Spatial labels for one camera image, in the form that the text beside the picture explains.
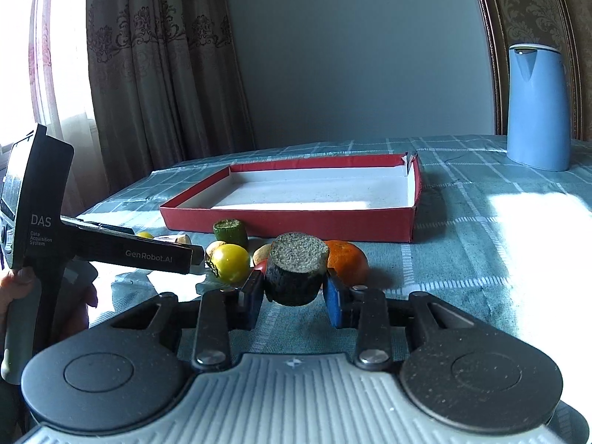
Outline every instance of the orange tomato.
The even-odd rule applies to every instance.
[[[344,285],[363,285],[368,277],[368,259],[362,250],[344,240],[326,240],[329,246],[328,268],[335,272]]]

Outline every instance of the finger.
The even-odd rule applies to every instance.
[[[17,273],[12,269],[0,278],[0,304],[8,305],[14,299],[22,299],[33,289],[35,273],[31,267],[24,267]]]
[[[82,303],[76,307],[70,316],[70,319],[67,320],[63,329],[61,329],[60,340],[72,337],[73,335],[88,329],[88,326],[88,308],[86,304]]]
[[[97,308],[97,306],[99,305],[97,288],[93,284],[90,284],[90,286],[88,286],[87,290],[85,291],[83,300],[84,302],[86,302],[87,305],[90,305],[94,308]]]

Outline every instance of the red cardboard box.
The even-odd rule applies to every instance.
[[[355,155],[231,165],[161,206],[175,231],[212,233],[235,218],[250,236],[305,232],[323,240],[411,242],[417,156]]]

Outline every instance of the dark sponge cylinder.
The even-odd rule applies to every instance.
[[[265,272],[270,301],[297,307],[315,300],[327,273],[329,247],[312,235],[290,232],[271,245]]]

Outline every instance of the kettle spout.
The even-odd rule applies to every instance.
[[[537,50],[517,48],[514,50],[514,54],[522,78],[524,78],[524,81],[529,81],[532,76],[532,71],[535,69],[535,63],[537,62]]]

